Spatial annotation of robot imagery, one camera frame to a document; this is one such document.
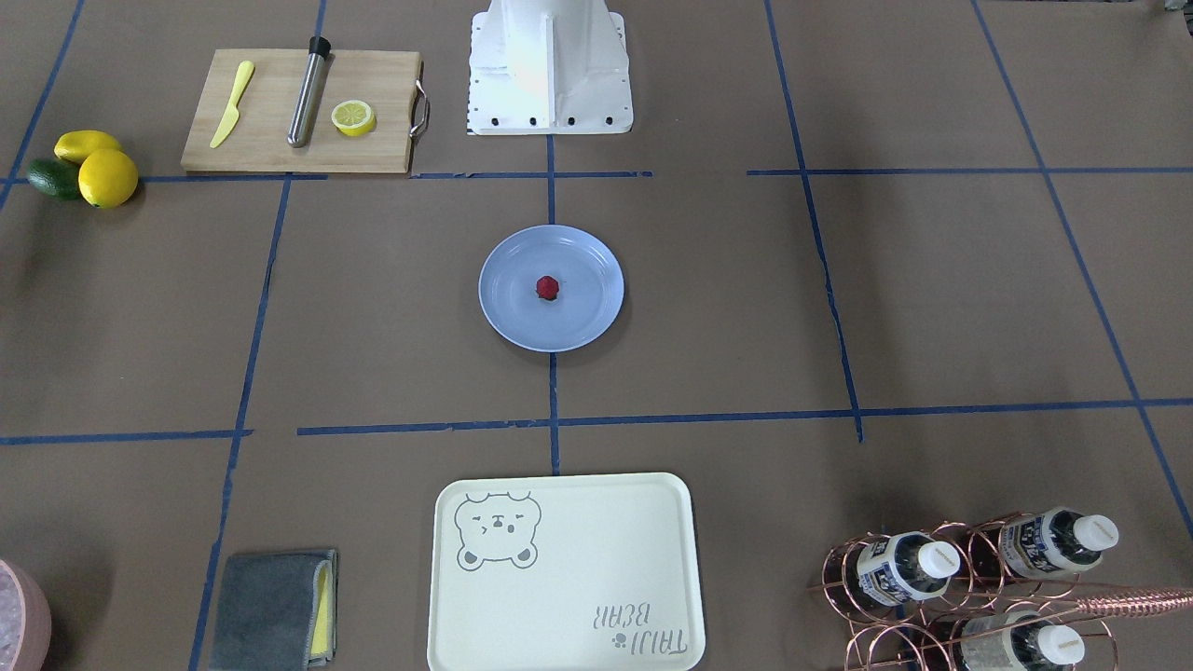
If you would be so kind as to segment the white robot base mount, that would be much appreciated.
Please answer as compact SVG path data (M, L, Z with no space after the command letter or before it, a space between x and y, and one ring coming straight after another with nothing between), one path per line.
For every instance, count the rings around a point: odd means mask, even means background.
M470 24L466 133L629 133L624 17L605 1L492 1Z

